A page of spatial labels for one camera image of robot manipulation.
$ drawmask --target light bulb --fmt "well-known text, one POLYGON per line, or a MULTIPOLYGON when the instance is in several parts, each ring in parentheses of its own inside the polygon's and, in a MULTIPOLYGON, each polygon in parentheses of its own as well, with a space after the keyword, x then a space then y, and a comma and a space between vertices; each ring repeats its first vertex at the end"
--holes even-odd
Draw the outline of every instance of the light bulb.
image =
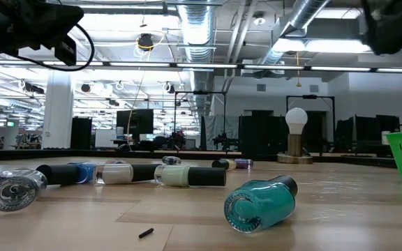
POLYGON ((303 109, 292 108, 285 117, 286 123, 290 128, 290 134, 301 135, 302 130, 306 122, 308 121, 308 115, 303 109))

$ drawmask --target clear nail polish bottle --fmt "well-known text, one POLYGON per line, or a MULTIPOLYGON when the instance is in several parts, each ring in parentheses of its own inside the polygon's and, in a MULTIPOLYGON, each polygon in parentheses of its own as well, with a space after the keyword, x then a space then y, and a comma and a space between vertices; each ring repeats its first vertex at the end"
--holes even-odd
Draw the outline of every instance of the clear nail polish bottle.
POLYGON ((160 165, 154 172, 154 180, 161 185, 179 187, 226 184, 223 168, 160 165))
POLYGON ((46 185, 46 177, 35 170, 0 172, 0 211, 13 212, 25 208, 41 195, 46 185))
POLYGON ((160 164, 104 164, 94 170, 94 185, 128 184, 154 179, 154 170, 160 164))

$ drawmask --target cable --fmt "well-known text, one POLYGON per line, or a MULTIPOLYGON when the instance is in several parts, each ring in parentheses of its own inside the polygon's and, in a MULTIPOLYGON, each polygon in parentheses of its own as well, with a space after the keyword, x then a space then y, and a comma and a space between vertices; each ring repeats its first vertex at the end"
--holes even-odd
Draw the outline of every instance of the cable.
MULTIPOLYGON (((148 58, 147 58, 148 61, 150 60, 150 55, 151 55, 151 49, 148 52, 148 58)), ((145 76, 145 71, 142 72, 142 78, 140 79, 140 84, 139 84, 139 87, 137 88, 136 96, 134 97, 133 104, 131 105, 130 116, 128 117, 128 125, 126 126, 126 134, 127 135, 130 134, 131 115, 133 115, 134 106, 136 104, 137 97, 139 96, 139 91, 140 91, 140 87, 142 87, 142 83, 144 81, 144 76, 145 76)))
MULTIPOLYGON (((57 1, 61 5, 63 5, 61 0, 57 0, 57 1)), ((29 58, 26 58, 26 57, 23 57, 23 56, 18 56, 18 55, 7 53, 7 52, 5 52, 5 53, 7 55, 9 55, 9 56, 13 56, 13 57, 15 57, 17 59, 21 59, 21 60, 25 60, 25 61, 34 63, 36 65, 42 66, 44 68, 48 68, 50 70, 60 70, 60 71, 64 71, 64 72, 75 72, 75 71, 83 70, 86 67, 88 67, 91 64, 92 60, 94 59, 94 55, 96 53, 96 48, 94 47, 94 42, 91 39, 91 37, 89 36, 88 32, 85 29, 83 29, 83 27, 81 27, 79 24, 76 24, 75 26, 87 37, 89 45, 91 46, 91 54, 89 55, 88 61, 83 66, 80 66, 80 67, 77 67, 77 68, 60 68, 60 67, 48 66, 48 65, 44 64, 43 62, 40 62, 40 61, 37 61, 37 60, 34 60, 34 59, 29 59, 29 58)))
POLYGON ((355 7, 352 7, 352 8, 349 8, 349 9, 342 15, 341 19, 343 19, 343 17, 345 17, 345 15, 347 15, 351 10, 357 10, 357 11, 359 11, 359 13, 361 13, 361 15, 362 15, 362 11, 361 11, 360 9, 355 8, 355 7))

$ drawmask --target pipe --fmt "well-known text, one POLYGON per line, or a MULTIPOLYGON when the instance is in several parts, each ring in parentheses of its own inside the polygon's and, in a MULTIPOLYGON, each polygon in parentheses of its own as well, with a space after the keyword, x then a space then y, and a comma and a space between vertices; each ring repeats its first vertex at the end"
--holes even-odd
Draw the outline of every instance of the pipe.
POLYGON ((255 11, 255 7, 257 6, 257 3, 258 3, 258 0, 252 0, 251 5, 249 6, 248 16, 246 17, 246 21, 244 22, 243 30, 240 33, 240 39, 238 40, 238 45, 235 50, 235 55, 232 58, 232 63, 237 62, 238 56, 241 51, 241 47, 243 46, 243 42, 246 37, 247 31, 249 28, 249 24, 251 23, 252 17, 254 15, 254 11, 255 11))
POLYGON ((235 41, 237 39, 238 31, 239 31, 240 25, 241 25, 241 19, 243 19, 245 6, 246 6, 246 0, 241 0, 240 6, 238 7, 237 21, 235 23, 234 31, 232 32, 232 36, 230 37, 228 53, 227 53, 226 59, 224 60, 224 63, 229 63, 230 57, 232 56, 232 51, 234 49, 235 41))
MULTIPOLYGON (((289 14, 288 22, 278 28, 278 37, 305 29, 329 2, 330 0, 297 0, 289 14)), ((276 64, 280 60, 285 51, 278 49, 277 40, 278 38, 274 41, 272 48, 258 61, 259 64, 276 64)))
MULTIPOLYGON (((214 30, 214 7, 212 6, 177 6, 181 17, 181 32, 185 45, 211 45, 214 30)), ((187 61, 190 63, 210 63, 212 50, 207 47, 186 48, 187 61)), ((212 91, 214 88, 214 75, 211 72, 192 71, 190 73, 192 90, 212 91)), ((208 110, 206 100, 211 97, 194 97, 196 109, 208 110)))

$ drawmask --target black cable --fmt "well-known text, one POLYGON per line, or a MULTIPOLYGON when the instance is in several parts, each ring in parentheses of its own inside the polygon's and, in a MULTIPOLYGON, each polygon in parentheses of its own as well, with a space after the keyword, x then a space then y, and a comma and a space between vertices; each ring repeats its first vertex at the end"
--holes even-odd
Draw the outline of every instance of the black cable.
POLYGON ((362 11, 361 11, 360 9, 355 8, 355 7, 352 7, 352 8, 349 8, 349 9, 342 15, 341 19, 343 19, 343 17, 345 17, 345 15, 347 15, 351 10, 357 10, 357 11, 359 11, 359 13, 361 13, 361 15, 362 15, 362 11))
POLYGON ((36 65, 39 65, 39 66, 48 68, 48 69, 50 69, 50 70, 60 70, 60 71, 64 71, 64 72, 75 72, 75 71, 83 70, 83 69, 85 69, 86 67, 88 67, 88 66, 91 64, 91 62, 93 61, 94 55, 95 55, 95 53, 96 53, 96 48, 95 48, 94 42, 93 42, 93 40, 91 39, 91 37, 89 36, 88 32, 87 32, 85 29, 83 29, 83 27, 81 27, 79 24, 76 24, 75 26, 76 26, 80 31, 82 31, 82 33, 87 37, 87 40, 88 40, 88 42, 89 42, 89 45, 91 46, 91 54, 89 55, 88 61, 87 61, 83 66, 80 66, 80 67, 77 67, 77 68, 60 68, 60 67, 48 66, 48 65, 44 64, 43 62, 40 62, 40 61, 37 61, 37 60, 34 60, 34 59, 29 59, 29 58, 26 58, 26 57, 23 57, 23 56, 18 56, 18 55, 9 54, 9 53, 6 53, 6 54, 9 55, 9 56, 13 56, 13 57, 15 57, 15 58, 17 58, 17 59, 29 61, 29 62, 34 63, 34 64, 36 64, 36 65))

